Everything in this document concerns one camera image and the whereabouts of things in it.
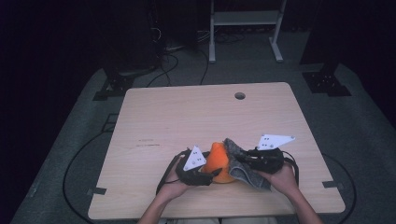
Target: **forearm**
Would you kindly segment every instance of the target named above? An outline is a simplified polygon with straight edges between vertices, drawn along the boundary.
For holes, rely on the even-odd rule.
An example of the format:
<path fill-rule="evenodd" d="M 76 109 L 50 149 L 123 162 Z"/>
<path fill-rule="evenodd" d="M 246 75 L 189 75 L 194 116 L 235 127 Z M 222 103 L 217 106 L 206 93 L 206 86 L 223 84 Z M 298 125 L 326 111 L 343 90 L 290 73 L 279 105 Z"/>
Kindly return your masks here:
<path fill-rule="evenodd" d="M 305 196 L 298 189 L 287 195 L 287 197 L 293 204 L 301 224 L 323 223 L 318 214 L 306 200 Z"/>
<path fill-rule="evenodd" d="M 171 202 L 170 199 L 167 199 L 166 197 L 163 197 L 161 194 L 158 194 L 137 223 L 157 224 L 158 221 L 160 220 L 161 215 L 163 214 L 163 210 L 165 209 L 166 205 L 168 205 L 170 202 Z"/>

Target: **wooden table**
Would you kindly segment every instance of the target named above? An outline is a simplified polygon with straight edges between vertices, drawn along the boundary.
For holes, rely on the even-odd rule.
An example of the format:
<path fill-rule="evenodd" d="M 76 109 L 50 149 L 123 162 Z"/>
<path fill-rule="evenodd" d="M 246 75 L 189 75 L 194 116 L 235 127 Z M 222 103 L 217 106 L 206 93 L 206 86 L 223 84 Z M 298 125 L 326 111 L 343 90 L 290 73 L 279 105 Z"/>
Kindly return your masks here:
<path fill-rule="evenodd" d="M 238 100 L 242 92 L 246 98 Z M 140 218 L 173 157 L 194 145 L 208 151 L 231 138 L 253 149 L 263 133 L 293 135 L 281 147 L 300 167 L 300 189 L 318 213 L 340 213 L 345 204 L 287 83 L 131 89 L 125 95 L 89 211 L 92 219 Z M 279 192 L 235 181 L 187 191 L 163 217 L 252 217 L 293 214 Z"/>

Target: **gray cloth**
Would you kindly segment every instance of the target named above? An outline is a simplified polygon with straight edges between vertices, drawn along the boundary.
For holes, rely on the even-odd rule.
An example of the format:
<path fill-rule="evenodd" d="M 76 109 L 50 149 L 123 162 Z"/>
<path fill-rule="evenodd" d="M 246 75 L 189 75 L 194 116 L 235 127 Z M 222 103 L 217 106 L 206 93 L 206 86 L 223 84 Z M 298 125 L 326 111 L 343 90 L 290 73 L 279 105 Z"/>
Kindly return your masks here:
<path fill-rule="evenodd" d="M 241 180 L 256 189 L 270 188 L 271 185 L 267 179 L 254 173 L 247 164 L 242 163 L 235 158 L 237 155 L 243 156 L 244 149 L 239 147 L 235 142 L 233 142 L 233 140 L 229 138 L 224 140 L 224 146 L 227 150 L 228 160 L 230 161 L 230 170 L 228 172 L 230 176 Z"/>

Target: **person's right hand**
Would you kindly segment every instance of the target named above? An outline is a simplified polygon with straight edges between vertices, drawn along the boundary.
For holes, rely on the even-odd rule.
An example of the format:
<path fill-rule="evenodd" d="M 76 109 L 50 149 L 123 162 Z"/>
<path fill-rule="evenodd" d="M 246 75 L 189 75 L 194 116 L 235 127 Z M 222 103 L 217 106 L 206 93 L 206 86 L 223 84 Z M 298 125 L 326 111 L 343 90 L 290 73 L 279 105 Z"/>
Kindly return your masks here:
<path fill-rule="evenodd" d="M 273 175 L 267 174 L 263 171 L 255 172 L 267 179 L 277 191 L 285 194 L 286 196 L 290 196 L 295 192 L 295 190 L 299 190 L 294 177 L 293 168 L 287 162 L 284 162 L 282 169 Z"/>

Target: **hand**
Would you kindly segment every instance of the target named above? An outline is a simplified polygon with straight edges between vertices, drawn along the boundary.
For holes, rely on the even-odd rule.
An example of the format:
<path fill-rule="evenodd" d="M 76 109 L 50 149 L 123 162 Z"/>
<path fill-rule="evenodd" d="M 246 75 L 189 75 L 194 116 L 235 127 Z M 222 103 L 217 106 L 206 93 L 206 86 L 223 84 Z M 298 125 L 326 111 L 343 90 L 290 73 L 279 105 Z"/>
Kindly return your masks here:
<path fill-rule="evenodd" d="M 299 190 L 294 177 L 293 168 L 287 162 L 284 162 L 282 169 L 273 175 L 267 174 L 263 171 L 255 172 L 267 179 L 277 191 L 285 194 L 286 196 L 290 196 L 296 190 Z"/>
<path fill-rule="evenodd" d="M 176 167 L 178 163 L 180 162 L 180 159 L 178 159 L 177 162 L 175 162 L 175 165 L 172 167 L 171 171 L 169 172 L 168 177 L 166 177 L 165 184 L 161 187 L 160 191 L 158 194 L 163 195 L 166 199 L 168 200 L 174 200 L 175 198 L 179 197 L 182 195 L 184 192 L 186 192 L 188 189 L 194 188 L 194 186 L 188 186 L 178 180 L 178 176 L 176 173 Z"/>

